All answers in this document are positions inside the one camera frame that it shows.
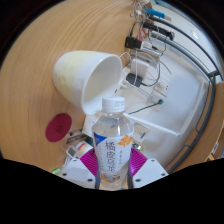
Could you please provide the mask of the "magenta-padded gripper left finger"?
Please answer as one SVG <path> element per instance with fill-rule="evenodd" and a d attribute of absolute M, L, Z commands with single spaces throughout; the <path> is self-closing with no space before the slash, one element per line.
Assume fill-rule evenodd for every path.
<path fill-rule="evenodd" d="M 71 159 L 61 169 L 59 176 L 78 186 L 98 189 L 100 186 L 100 174 L 95 150 L 89 150 L 80 159 Z"/>

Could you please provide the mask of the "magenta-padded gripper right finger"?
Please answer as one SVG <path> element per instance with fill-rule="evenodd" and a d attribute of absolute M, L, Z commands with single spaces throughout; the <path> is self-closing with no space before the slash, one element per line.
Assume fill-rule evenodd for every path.
<path fill-rule="evenodd" d="M 147 159 L 138 150 L 131 149 L 127 176 L 129 189 L 144 187 L 166 176 L 168 173 L 155 158 Z"/>

